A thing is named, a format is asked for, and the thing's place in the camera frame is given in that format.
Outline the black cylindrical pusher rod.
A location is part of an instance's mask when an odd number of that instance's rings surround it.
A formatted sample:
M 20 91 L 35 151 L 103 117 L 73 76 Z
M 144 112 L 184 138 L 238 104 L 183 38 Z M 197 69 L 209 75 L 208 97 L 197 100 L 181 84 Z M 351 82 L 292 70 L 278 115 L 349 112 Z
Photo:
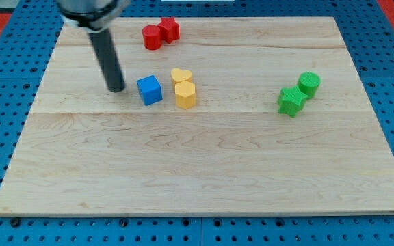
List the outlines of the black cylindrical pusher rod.
M 99 33 L 89 33 L 88 36 L 107 89 L 114 93 L 123 91 L 125 88 L 124 77 L 110 30 L 105 29 Z

